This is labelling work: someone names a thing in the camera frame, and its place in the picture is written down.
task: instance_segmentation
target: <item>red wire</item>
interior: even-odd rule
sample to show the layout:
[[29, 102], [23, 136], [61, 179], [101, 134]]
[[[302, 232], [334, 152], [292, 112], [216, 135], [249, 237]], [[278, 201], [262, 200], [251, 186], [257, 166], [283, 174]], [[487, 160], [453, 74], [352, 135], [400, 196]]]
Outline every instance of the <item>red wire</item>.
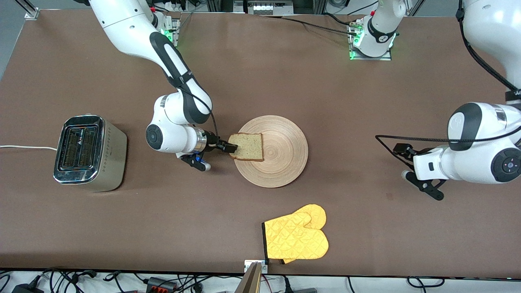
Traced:
[[266, 285], [268, 285], [268, 289], [269, 289], [269, 293], [273, 293], [273, 291], [271, 291], [271, 286], [269, 285], [269, 281], [268, 281], [268, 278], [266, 278], [265, 275], [262, 275], [262, 277], [264, 278], [264, 280], [266, 281]]

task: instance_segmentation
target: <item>yellow oven mitt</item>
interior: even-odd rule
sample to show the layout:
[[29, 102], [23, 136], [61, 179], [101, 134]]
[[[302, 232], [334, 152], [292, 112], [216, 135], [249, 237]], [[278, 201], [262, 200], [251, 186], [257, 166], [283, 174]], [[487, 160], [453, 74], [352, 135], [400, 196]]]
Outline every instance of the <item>yellow oven mitt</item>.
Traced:
[[320, 230], [326, 223], [326, 212], [316, 204], [306, 205], [291, 215], [262, 224], [264, 253], [268, 259], [289, 263], [295, 259], [313, 260], [326, 254], [329, 243]]

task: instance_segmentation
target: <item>gray floor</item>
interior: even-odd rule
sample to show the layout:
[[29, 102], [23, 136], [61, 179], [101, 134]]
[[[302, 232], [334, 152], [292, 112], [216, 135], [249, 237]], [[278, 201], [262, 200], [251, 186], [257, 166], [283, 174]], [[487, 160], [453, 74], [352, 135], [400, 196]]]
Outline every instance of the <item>gray floor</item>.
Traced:
[[[362, 6], [372, 0], [352, 0], [350, 6]], [[73, 0], [32, 0], [41, 9], [89, 9]], [[418, 16], [453, 17], [457, 0], [426, 0]], [[14, 0], [0, 0], [0, 80], [11, 57], [16, 40], [23, 27], [25, 11]]]

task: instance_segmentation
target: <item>round wooden board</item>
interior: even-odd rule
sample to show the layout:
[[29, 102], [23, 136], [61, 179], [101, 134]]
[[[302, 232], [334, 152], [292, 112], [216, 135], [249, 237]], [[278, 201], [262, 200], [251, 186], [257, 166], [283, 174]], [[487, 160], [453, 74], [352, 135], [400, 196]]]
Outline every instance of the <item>round wooden board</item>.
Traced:
[[262, 133], [262, 162], [234, 160], [249, 182], [266, 188], [281, 187], [295, 180], [307, 162], [307, 141], [293, 122], [274, 115], [257, 117], [239, 132]]

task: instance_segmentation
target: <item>white floor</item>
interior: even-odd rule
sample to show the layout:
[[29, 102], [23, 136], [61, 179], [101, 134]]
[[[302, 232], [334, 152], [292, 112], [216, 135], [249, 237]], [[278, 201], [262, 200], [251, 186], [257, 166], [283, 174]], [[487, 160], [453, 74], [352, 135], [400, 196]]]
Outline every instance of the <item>white floor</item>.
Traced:
[[[28, 284], [34, 277], [41, 272], [11, 272], [11, 279], [3, 292], [12, 292], [13, 288], [18, 284]], [[81, 277], [78, 286], [85, 293], [118, 293], [120, 292], [116, 286], [115, 281], [105, 282], [103, 277], [107, 273], [98, 273], [98, 275], [91, 279], [88, 276]], [[157, 275], [157, 274], [138, 274], [141, 278], [159, 277], [164, 280], [177, 278], [177, 275]], [[271, 292], [284, 292], [285, 284], [281, 276], [266, 275]], [[320, 276], [288, 276], [293, 290], [315, 288], [318, 293], [352, 293], [346, 277], [320, 277]], [[123, 290], [138, 292], [146, 292], [146, 285], [139, 281], [133, 274], [121, 274], [118, 280]], [[57, 273], [53, 277], [53, 284], [58, 281]], [[380, 277], [351, 277], [353, 289], [356, 293], [421, 293], [421, 289], [416, 289], [409, 286], [405, 278], [380, 278]], [[436, 284], [439, 280], [422, 279], [425, 285]], [[5, 282], [5, 278], [0, 280], [0, 288]], [[238, 278], [218, 278], [213, 277], [202, 282], [203, 293], [218, 293], [218, 292], [234, 292], [240, 279]], [[63, 292], [66, 284], [60, 288]], [[263, 281], [260, 286], [261, 293], [270, 293], [266, 282]], [[42, 277], [38, 283], [38, 289], [44, 292], [51, 292], [49, 289], [48, 278]], [[69, 293], [74, 293], [73, 286], [69, 286]], [[519, 293], [521, 292], [521, 282], [518, 281], [499, 281], [499, 280], [454, 280], [448, 279], [445, 284], [438, 288], [427, 288], [427, 293]]]

